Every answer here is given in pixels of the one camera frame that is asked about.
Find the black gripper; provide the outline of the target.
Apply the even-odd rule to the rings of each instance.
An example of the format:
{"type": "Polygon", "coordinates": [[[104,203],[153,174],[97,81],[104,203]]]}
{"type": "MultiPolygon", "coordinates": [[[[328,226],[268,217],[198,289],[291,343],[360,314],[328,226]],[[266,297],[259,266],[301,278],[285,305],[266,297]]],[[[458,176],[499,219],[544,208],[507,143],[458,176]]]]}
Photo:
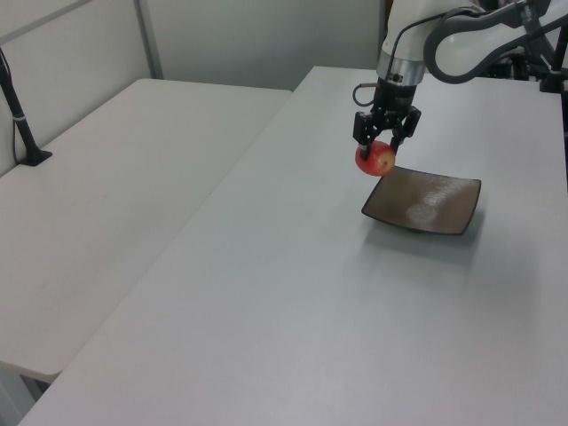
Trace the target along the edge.
{"type": "Polygon", "coordinates": [[[411,138],[422,112],[412,105],[417,86],[377,81],[371,113],[354,115],[353,138],[360,147],[359,157],[367,161],[378,131],[392,130],[390,148],[396,154],[406,138],[411,138]]]}

